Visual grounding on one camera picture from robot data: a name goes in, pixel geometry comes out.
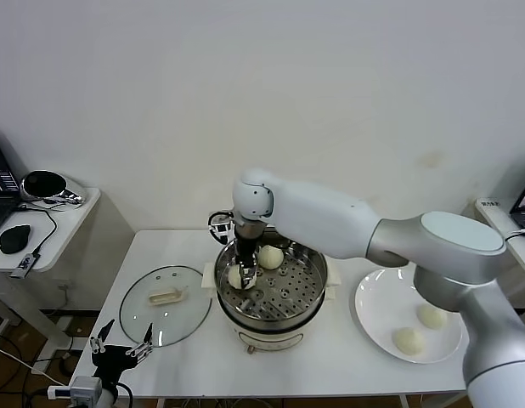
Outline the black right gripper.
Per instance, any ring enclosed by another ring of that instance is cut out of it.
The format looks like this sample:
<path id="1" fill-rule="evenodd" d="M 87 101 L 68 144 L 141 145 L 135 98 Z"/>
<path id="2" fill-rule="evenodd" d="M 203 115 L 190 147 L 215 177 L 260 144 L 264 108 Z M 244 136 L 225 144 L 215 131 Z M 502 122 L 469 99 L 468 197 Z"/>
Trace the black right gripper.
<path id="1" fill-rule="evenodd" d="M 257 281 L 258 266 L 256 264 L 255 252 L 257 239 L 236 239 L 235 262 L 240 266 L 240 288 L 248 290 L 255 286 Z"/>

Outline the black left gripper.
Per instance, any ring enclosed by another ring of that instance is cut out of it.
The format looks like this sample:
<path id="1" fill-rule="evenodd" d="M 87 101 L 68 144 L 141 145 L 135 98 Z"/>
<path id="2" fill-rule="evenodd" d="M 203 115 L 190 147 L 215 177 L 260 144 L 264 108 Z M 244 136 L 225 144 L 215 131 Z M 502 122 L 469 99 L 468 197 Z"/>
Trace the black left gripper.
<path id="1" fill-rule="evenodd" d="M 134 359 L 141 362 L 153 350 L 153 324 L 150 323 L 144 334 L 143 341 L 129 348 L 127 346 L 107 345 L 104 342 L 115 323 L 111 319 L 105 326 L 102 326 L 96 336 L 89 338 L 89 345 L 92 350 L 92 362 L 96 367 L 94 376 L 105 382 L 118 382 L 124 371 L 134 368 Z"/>

